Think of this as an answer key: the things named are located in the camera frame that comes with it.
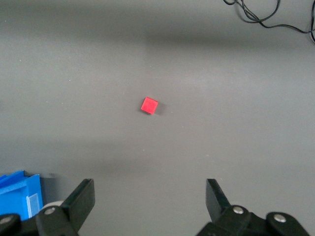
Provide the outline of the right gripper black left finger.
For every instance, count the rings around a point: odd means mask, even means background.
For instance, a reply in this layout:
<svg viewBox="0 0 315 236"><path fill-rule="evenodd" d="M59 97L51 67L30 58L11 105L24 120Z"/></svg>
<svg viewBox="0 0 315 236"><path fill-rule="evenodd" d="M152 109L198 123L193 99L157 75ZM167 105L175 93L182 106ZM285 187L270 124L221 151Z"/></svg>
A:
<svg viewBox="0 0 315 236"><path fill-rule="evenodd" d="M36 216L40 236L77 236L95 205L93 179L84 179L61 205L43 208Z"/></svg>

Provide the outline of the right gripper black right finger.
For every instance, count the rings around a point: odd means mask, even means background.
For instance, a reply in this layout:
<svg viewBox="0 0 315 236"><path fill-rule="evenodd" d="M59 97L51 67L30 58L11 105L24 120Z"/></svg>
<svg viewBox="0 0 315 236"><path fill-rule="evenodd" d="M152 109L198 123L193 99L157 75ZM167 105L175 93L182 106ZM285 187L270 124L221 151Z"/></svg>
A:
<svg viewBox="0 0 315 236"><path fill-rule="evenodd" d="M198 233L199 236L241 236L251 214L239 205L231 205L215 179L206 181L206 207L211 218Z"/></svg>

